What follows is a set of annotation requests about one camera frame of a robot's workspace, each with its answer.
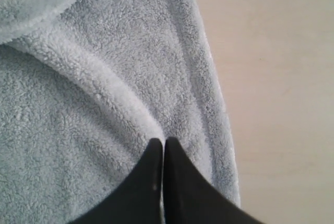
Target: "beige floor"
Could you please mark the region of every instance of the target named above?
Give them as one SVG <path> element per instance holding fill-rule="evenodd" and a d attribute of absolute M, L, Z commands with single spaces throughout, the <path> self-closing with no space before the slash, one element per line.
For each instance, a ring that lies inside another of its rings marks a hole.
<path fill-rule="evenodd" d="M 242 207 L 334 223 L 334 0 L 197 0 L 230 114 Z"/>

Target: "towel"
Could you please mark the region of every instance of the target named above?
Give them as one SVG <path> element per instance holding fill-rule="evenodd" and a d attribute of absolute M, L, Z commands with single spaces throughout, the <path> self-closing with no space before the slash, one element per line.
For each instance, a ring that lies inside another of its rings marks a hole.
<path fill-rule="evenodd" d="M 0 0 L 0 223 L 76 219 L 168 136 L 240 205 L 195 0 Z"/>

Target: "fuzzy texture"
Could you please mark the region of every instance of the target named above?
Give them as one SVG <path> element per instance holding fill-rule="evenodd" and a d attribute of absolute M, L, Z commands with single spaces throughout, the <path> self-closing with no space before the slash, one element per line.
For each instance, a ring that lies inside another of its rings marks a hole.
<path fill-rule="evenodd" d="M 0 223 L 74 220 L 153 137 L 240 205 L 195 0 L 0 0 L 0 44 Z"/>

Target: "fleece blanket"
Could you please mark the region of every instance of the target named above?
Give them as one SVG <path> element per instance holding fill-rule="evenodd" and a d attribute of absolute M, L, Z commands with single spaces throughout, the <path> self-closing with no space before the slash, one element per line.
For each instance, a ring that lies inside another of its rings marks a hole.
<path fill-rule="evenodd" d="M 168 136 L 239 206 L 195 0 L 0 0 L 0 223 L 76 219 Z"/>

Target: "floor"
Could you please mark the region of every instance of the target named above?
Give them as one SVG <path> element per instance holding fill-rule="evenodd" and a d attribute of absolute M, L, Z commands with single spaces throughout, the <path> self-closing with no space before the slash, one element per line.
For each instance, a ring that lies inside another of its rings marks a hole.
<path fill-rule="evenodd" d="M 242 208 L 334 223 L 333 0 L 197 0 L 228 107 Z"/>

